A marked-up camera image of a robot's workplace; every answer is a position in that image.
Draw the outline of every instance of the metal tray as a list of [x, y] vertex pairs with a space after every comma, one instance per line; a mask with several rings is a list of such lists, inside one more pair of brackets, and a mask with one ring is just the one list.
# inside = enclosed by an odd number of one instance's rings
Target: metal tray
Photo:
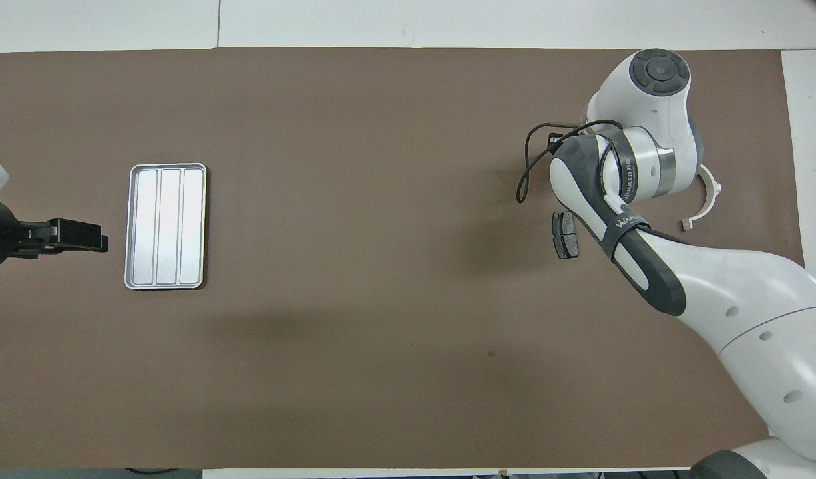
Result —
[[130, 171], [124, 284], [195, 289], [204, 280], [207, 167], [137, 164]]

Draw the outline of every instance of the circular joint cap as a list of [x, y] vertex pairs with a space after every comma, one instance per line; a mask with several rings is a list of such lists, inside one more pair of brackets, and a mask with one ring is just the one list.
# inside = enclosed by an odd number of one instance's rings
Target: circular joint cap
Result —
[[670, 96], [689, 84], [689, 67], [674, 52], [646, 49], [630, 61], [630, 79], [646, 94]]

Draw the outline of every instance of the round button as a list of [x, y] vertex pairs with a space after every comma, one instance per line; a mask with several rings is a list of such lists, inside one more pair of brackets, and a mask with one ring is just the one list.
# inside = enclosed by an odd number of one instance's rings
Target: round button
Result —
[[677, 74], [677, 66], [666, 57], [656, 57], [648, 61], [648, 76], [664, 82]]

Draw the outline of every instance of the black cable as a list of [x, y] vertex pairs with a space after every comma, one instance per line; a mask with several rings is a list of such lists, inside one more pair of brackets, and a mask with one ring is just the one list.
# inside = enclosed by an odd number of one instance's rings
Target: black cable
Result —
[[530, 161], [529, 161], [529, 142], [530, 142], [530, 139], [532, 139], [532, 135], [535, 134], [536, 131], [541, 130], [541, 128], [545, 128], [545, 127], [570, 128], [570, 125], [552, 124], [551, 122], [543, 122], [542, 124], [538, 124], [535, 127], [533, 127], [532, 130], [530, 130], [529, 133], [526, 134], [526, 142], [524, 142], [524, 172], [523, 172], [523, 175], [520, 176], [520, 181], [518, 181], [518, 184], [517, 184], [517, 195], [516, 195], [517, 202], [518, 203], [523, 203], [524, 201], [526, 201], [526, 195], [529, 194], [529, 172], [530, 172], [530, 170], [532, 170], [532, 168], [534, 166], [536, 166], [536, 164], [538, 164], [538, 161], [541, 160], [541, 158], [544, 158], [544, 156], [546, 154], [548, 154], [548, 152], [551, 152], [551, 154], [555, 154], [555, 152], [557, 150], [559, 150], [559, 148], [561, 147], [564, 140], [567, 140], [570, 137], [576, 136], [577, 134], [579, 134], [580, 131], [586, 130], [587, 128], [591, 128], [592, 126], [597, 125], [597, 124], [611, 124], [612, 126], [614, 126], [616, 128], [619, 128], [619, 130], [621, 128], [623, 128], [623, 127], [621, 127], [621, 124], [619, 124], [619, 122], [612, 121], [612, 120], [605, 120], [604, 119], [604, 120], [597, 120], [597, 121], [593, 121], [593, 122], [587, 122], [587, 124], [583, 124], [583, 125], [580, 125], [580, 126], [578, 126], [576, 128], [572, 128], [572, 130], [570, 130], [566, 134], [563, 134], [562, 136], [551, 136], [551, 138], [548, 139], [547, 148], [545, 148], [544, 151], [540, 152], [540, 154], [538, 154], [538, 157], [536, 157], [535, 160], [533, 160], [532, 163], [530, 163]]
[[140, 470], [140, 469], [130, 469], [127, 468], [130, 472], [134, 474], [139, 474], [141, 476], [156, 476], [158, 474], [165, 474], [166, 472], [171, 472], [172, 470], [177, 469], [160, 469], [160, 470]]

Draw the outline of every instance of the gray strap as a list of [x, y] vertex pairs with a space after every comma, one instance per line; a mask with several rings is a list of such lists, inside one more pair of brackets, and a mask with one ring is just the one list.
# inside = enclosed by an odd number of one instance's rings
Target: gray strap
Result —
[[610, 261], [613, 261], [615, 247], [618, 246], [618, 242], [621, 240], [621, 237], [624, 236], [624, 233], [627, 233], [627, 231], [632, 230], [632, 228], [640, 224], [651, 226], [648, 224], [648, 221], [645, 220], [645, 217], [639, 213], [620, 212], [606, 225], [606, 233], [603, 233], [603, 240], [600, 242], [600, 245], [603, 247], [603, 252], [609, 257]]

